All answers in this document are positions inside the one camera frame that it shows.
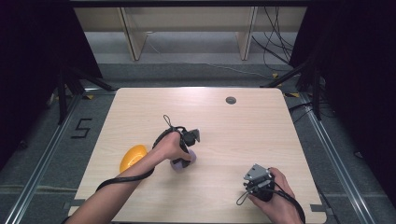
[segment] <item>yellow ball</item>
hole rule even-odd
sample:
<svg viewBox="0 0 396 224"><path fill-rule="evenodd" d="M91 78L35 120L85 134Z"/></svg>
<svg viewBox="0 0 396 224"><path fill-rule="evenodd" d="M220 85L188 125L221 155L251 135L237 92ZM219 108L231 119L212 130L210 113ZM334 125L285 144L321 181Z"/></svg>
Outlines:
<svg viewBox="0 0 396 224"><path fill-rule="evenodd" d="M148 151L146 150L146 147L143 145L136 145L134 147L131 147L122 158L120 164L120 173L124 172L130 166L140 161L140 159L142 159L147 154Z"/></svg>

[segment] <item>wooden table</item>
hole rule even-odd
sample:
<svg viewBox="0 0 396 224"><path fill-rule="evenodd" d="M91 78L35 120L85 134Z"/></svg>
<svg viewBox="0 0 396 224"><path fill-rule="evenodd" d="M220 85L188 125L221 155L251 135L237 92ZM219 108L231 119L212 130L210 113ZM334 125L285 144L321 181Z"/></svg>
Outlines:
<svg viewBox="0 0 396 224"><path fill-rule="evenodd" d="M226 98L236 103L230 105ZM270 222L245 192L243 176L254 163L277 167L287 177L307 223L323 223L321 204L285 100L278 89L139 88L120 89L81 180L76 199L87 199L98 185L119 173L125 152L148 149L168 128L199 128L201 143L191 149L197 161L182 173L169 162L142 181L114 221L180 223ZM72 207L70 215L76 210Z"/></svg>

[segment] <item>human hand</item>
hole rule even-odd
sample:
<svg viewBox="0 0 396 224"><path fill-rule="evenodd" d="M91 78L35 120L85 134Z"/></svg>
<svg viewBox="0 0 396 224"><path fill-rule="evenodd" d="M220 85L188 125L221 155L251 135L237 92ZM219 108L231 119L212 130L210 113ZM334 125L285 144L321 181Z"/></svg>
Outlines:
<svg viewBox="0 0 396 224"><path fill-rule="evenodd" d="M191 155L181 149L179 142L180 134L178 132L172 132L167 134L152 150L161 152L163 160L168 159L172 161L181 158L185 161L190 161Z"/></svg>
<svg viewBox="0 0 396 224"><path fill-rule="evenodd" d="M286 193L289 194L289 196L295 198L286 177L274 167L270 168L270 172L275 176L275 182L277 183L275 190L280 190L279 187L281 187ZM264 202L251 194L249 194L248 197L264 212L265 215L271 219L272 222L276 224L301 224L301 220L295 206L281 196L274 193L273 198L269 202Z"/></svg>

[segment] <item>small round object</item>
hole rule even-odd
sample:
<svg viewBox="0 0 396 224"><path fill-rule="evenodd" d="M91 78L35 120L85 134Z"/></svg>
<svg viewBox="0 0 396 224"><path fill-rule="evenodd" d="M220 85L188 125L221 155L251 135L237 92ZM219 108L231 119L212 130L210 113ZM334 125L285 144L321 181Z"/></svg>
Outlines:
<svg viewBox="0 0 396 224"><path fill-rule="evenodd" d="M177 163L173 163L173 162L171 161L171 166L172 166L172 169L174 169L175 171L180 171L180 170L183 169L183 163L182 163L182 161L178 161Z"/></svg>
<svg viewBox="0 0 396 224"><path fill-rule="evenodd" d="M227 104L229 105L234 105L236 103L236 99L233 96L229 96L225 98L225 102L227 102Z"/></svg>
<svg viewBox="0 0 396 224"><path fill-rule="evenodd" d="M197 160L197 155L195 155L195 152L192 151L191 149L189 149L189 153L190 153L190 155L191 155L191 162L190 162L190 164L195 163L195 161Z"/></svg>
<svg viewBox="0 0 396 224"><path fill-rule="evenodd" d="M197 156L195 155L195 152L192 151L191 149L189 149L189 153L191 155L191 162L189 165L195 163L195 161L197 160ZM170 161L172 168L175 171L181 171L183 169L183 163L182 161L178 161L177 163L173 163L172 161Z"/></svg>
<svg viewBox="0 0 396 224"><path fill-rule="evenodd" d="M140 159L142 159L144 156L148 154L148 151L145 146L143 145L136 145L134 147L131 147L127 153L125 153L124 157L122 158L121 164L120 164L120 173L124 172L126 169L128 169L130 166L134 165Z"/></svg>

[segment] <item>gray floor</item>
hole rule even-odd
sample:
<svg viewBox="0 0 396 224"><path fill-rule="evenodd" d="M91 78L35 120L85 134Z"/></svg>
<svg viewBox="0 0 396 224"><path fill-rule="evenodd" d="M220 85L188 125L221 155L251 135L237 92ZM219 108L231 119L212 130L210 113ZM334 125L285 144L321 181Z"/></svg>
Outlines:
<svg viewBox="0 0 396 224"><path fill-rule="evenodd" d="M262 34L255 34L264 43ZM284 34L290 43L295 34ZM234 34L232 33L154 33L141 59L132 62L123 34L89 33L96 60L104 75L104 81L115 87L176 87L176 86L237 86L258 88L270 82L272 74L284 74L290 67L252 43L249 58L241 61ZM272 46L275 52L282 51ZM296 92L294 84L298 76L283 83L279 88L285 93ZM87 89L96 89L84 83ZM67 216L66 203L74 199L78 184L89 161L96 139L111 106L114 94L93 91L93 98L78 101L75 111L65 126L59 144L50 158L48 167L39 179L35 194L30 201L21 223L60 223ZM285 97L288 107L302 103L301 97ZM353 155L356 149L343 125L328 105L321 105L322 124L330 136L351 179L368 205L376 223L396 223L396 212L364 160ZM0 221L18 200L23 187L40 160L41 155L55 133L59 109L54 101L37 121L26 141L26 149L15 152L0 173ZM291 113L295 129L303 146L304 154L315 182L326 198L340 223L360 223L352 202L344 189L326 150L317 135L306 108ZM90 127L86 138L76 131L80 119ZM326 223L337 223L335 216L328 215Z"/></svg>

